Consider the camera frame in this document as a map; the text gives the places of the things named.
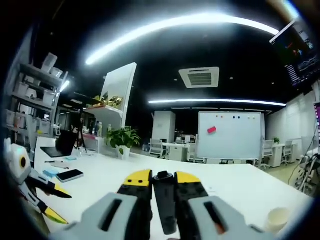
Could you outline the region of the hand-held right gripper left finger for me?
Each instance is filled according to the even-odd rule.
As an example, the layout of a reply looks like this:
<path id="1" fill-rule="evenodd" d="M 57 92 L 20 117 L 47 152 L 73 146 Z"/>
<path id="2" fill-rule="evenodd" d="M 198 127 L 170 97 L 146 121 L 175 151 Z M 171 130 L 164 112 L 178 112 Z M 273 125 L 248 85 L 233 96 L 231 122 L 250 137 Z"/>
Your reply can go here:
<path id="1" fill-rule="evenodd" d="M 49 236 L 51 240 L 148 240 L 153 213 L 150 169 L 126 177 L 111 192 L 85 210 L 79 222 Z"/>

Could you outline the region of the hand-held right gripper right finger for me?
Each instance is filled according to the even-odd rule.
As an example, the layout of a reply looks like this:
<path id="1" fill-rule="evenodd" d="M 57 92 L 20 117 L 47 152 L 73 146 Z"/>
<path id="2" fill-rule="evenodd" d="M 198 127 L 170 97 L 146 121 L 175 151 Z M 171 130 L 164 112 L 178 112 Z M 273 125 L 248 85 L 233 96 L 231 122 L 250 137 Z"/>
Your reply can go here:
<path id="1" fill-rule="evenodd" d="M 273 235 L 254 225 L 217 196 L 209 196 L 196 176 L 174 174 L 175 210 L 182 240 L 271 240 Z"/>

